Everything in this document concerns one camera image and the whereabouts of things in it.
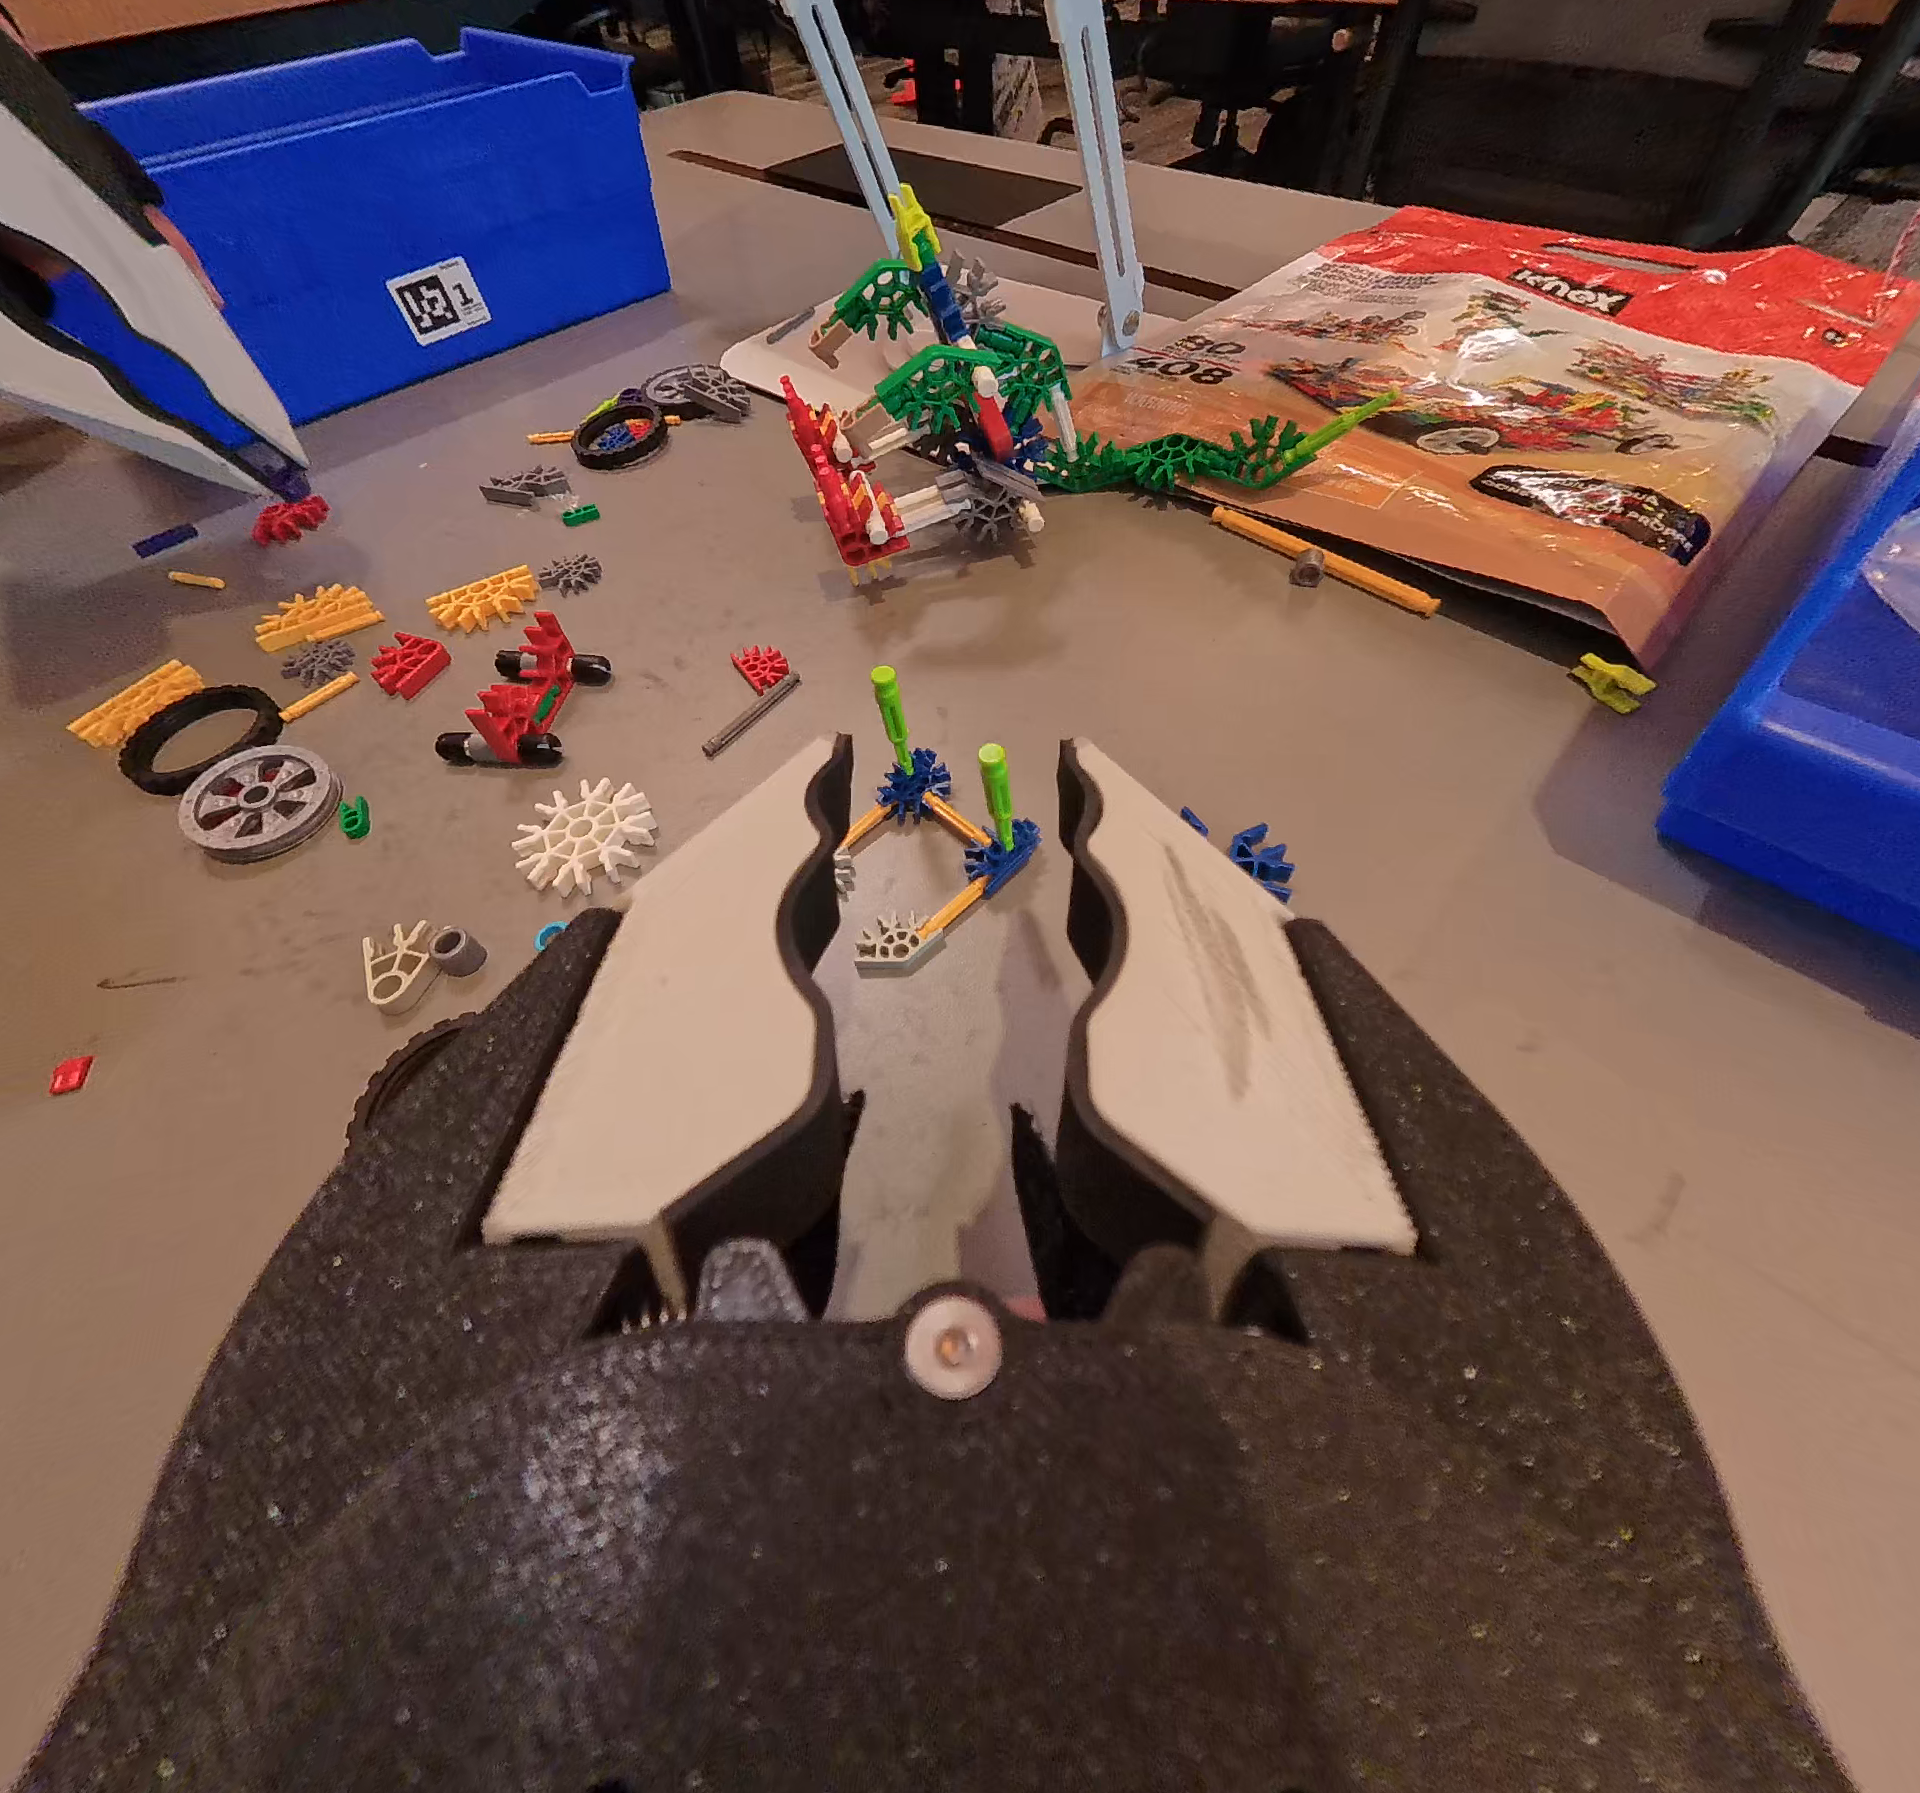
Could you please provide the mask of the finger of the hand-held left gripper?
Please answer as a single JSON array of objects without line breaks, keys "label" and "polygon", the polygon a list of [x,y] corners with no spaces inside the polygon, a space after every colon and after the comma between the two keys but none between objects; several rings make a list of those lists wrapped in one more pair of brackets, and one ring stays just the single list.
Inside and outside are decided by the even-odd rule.
[{"label": "finger of the hand-held left gripper", "polygon": [[[91,293],[78,318],[64,288]],[[5,401],[200,481],[289,493],[289,413],[192,271],[131,285],[6,271],[3,309]]]},{"label": "finger of the hand-held left gripper", "polygon": [[[6,234],[24,237],[67,271],[85,271],[102,282],[131,285],[141,271],[192,271],[165,235],[158,242],[143,240],[6,110],[3,136]],[[308,469],[294,425],[291,464]]]}]

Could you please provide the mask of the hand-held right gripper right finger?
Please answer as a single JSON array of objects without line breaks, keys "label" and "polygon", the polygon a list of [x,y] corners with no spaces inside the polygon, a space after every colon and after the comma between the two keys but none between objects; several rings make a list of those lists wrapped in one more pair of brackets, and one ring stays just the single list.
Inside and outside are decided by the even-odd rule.
[{"label": "hand-held right gripper right finger", "polygon": [[1328,1326],[1392,1303],[1422,1234],[1316,995],[1294,921],[1092,739],[1057,759],[1069,1019],[1050,1152],[1017,1191],[1053,1322],[1162,1295],[1209,1326]]}]

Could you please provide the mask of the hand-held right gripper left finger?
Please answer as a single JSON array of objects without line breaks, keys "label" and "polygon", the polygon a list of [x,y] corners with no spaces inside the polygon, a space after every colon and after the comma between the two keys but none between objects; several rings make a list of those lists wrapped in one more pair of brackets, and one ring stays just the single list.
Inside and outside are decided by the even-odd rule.
[{"label": "hand-held right gripper left finger", "polygon": [[839,924],[851,733],[818,736],[629,894],[481,1233],[640,1253],[676,1311],[710,1253],[831,1298],[852,1128],[815,970]]}]

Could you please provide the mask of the blue bin with square tag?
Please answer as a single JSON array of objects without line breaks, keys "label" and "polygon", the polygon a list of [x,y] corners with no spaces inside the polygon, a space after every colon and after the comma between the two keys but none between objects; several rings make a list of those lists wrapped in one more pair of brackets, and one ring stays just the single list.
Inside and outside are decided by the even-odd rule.
[{"label": "blue bin with square tag", "polygon": [[463,30],[84,102],[291,422],[670,291],[625,55]]}]

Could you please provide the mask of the blue and yellow rod frame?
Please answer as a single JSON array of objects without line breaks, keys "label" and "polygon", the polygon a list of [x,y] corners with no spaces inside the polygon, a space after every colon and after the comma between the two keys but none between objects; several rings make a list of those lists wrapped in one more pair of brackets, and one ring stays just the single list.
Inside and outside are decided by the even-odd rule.
[{"label": "blue and yellow rod frame", "polygon": [[1020,818],[1013,804],[1006,753],[997,745],[979,750],[977,767],[987,804],[987,823],[975,823],[951,804],[951,777],[946,761],[931,748],[910,741],[901,695],[901,676],[882,665],[870,672],[877,712],[885,730],[891,765],[877,787],[875,807],[852,823],[836,853],[836,888],[852,890],[852,858],[858,846],[887,825],[933,820],[964,847],[964,886],[930,917],[883,914],[855,942],[855,966],[860,975],[904,976],[936,958],[950,931],[979,904],[999,894],[1041,847],[1035,820]]}]

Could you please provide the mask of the multicoloured toy construction model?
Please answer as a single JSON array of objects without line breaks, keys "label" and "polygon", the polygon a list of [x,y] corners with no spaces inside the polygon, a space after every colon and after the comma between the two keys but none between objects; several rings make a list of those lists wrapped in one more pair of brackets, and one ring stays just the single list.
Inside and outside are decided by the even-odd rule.
[{"label": "multicoloured toy construction model", "polygon": [[1038,536],[1050,488],[1271,488],[1401,401],[1395,389],[1368,396],[1314,433],[1267,415],[1229,439],[1081,436],[1057,346],[985,300],[983,273],[943,254],[910,187],[891,191],[887,211],[895,254],[841,291],[808,347],[824,366],[836,366],[852,338],[898,338],[925,325],[931,341],[851,411],[815,406],[795,378],[782,380],[795,445],[855,586],[883,577],[931,527],[951,525],[977,541]]}]

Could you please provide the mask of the white snowflake connector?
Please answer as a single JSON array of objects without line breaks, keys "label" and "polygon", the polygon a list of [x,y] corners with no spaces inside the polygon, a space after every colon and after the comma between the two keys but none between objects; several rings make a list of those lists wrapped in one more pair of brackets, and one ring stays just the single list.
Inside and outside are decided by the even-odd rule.
[{"label": "white snowflake connector", "polygon": [[599,879],[618,888],[640,871],[656,832],[649,796],[603,777],[576,793],[555,791],[535,803],[535,820],[516,830],[516,871],[535,891],[563,898],[592,894]]}]

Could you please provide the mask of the cream fan connector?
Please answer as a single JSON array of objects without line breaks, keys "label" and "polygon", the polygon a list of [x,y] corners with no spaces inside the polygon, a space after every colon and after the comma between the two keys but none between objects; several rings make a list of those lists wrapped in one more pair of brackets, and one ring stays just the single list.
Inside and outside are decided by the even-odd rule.
[{"label": "cream fan connector", "polygon": [[393,924],[384,938],[364,939],[364,976],[371,1006],[382,1017],[414,1013],[443,973],[436,943],[443,928],[421,919]]}]

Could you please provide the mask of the yellow fan connector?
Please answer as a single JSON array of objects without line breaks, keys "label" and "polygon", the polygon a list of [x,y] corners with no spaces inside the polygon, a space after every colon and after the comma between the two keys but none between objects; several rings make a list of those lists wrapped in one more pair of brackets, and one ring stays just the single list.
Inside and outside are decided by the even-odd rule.
[{"label": "yellow fan connector", "polygon": [[121,750],[131,733],[166,707],[203,693],[203,676],[166,660],[71,721],[64,731],[96,750]]},{"label": "yellow fan connector", "polygon": [[482,575],[456,589],[428,595],[428,618],[445,631],[477,634],[495,621],[531,611],[541,597],[541,580],[525,563]]},{"label": "yellow fan connector", "polygon": [[268,654],[330,642],[384,623],[364,589],[330,584],[296,595],[263,616],[253,627],[256,646]]}]

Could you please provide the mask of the red connector with grey rod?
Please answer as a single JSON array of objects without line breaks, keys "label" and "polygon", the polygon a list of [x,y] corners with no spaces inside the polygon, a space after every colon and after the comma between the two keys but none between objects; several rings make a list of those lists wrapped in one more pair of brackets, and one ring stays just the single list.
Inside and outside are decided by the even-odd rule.
[{"label": "red connector with grey rod", "polygon": [[750,686],[752,700],[728,726],[719,728],[702,741],[702,756],[707,761],[716,761],[726,750],[732,750],[747,731],[800,691],[800,676],[775,646],[744,646],[732,654],[732,664]]}]

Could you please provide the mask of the silver spoked wheel hub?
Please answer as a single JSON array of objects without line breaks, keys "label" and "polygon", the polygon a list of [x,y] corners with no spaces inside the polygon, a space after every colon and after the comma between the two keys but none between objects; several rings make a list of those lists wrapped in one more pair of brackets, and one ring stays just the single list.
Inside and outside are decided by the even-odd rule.
[{"label": "silver spoked wheel hub", "polygon": [[344,779],[325,756],[275,745],[242,750],[200,773],[182,796],[183,839],[222,864],[257,864],[311,839],[337,818]]}]

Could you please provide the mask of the orange rod with grey clip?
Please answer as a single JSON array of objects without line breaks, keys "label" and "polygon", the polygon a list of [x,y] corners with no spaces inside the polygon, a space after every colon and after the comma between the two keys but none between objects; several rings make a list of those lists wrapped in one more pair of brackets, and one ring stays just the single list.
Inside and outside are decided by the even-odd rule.
[{"label": "orange rod with grey clip", "polygon": [[1397,611],[1425,620],[1438,616],[1443,606],[1441,598],[1433,595],[1408,586],[1405,583],[1344,556],[1331,553],[1319,543],[1297,536],[1246,512],[1211,505],[1207,509],[1207,517],[1214,527],[1253,543],[1279,557],[1284,557],[1293,563],[1294,569],[1301,569],[1309,563],[1319,572],[1319,577],[1361,591],[1372,598],[1395,606]]}]

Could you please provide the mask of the small black rubber tyre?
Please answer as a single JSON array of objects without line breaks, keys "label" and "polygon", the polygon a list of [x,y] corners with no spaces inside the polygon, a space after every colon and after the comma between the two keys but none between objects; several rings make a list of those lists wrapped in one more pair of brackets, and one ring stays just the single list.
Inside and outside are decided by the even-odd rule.
[{"label": "small black rubber tyre", "polygon": [[572,431],[573,459],[592,471],[629,469],[668,448],[668,413],[638,392],[621,392]]}]

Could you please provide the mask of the clear plastic bag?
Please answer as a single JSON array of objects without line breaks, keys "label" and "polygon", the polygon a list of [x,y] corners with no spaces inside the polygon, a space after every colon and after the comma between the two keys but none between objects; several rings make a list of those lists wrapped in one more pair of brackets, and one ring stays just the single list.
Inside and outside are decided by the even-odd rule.
[{"label": "clear plastic bag", "polygon": [[1895,517],[1862,557],[1856,584],[1870,591],[1894,618],[1918,636],[1918,508]]}]

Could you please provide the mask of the black office chair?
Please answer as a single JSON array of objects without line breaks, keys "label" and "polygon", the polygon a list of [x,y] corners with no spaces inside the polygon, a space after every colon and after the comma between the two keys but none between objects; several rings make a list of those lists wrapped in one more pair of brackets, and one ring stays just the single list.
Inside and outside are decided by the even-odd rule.
[{"label": "black office chair", "polygon": [[1397,0],[1337,189],[1616,242],[1784,244],[1916,185],[1916,0]]}]

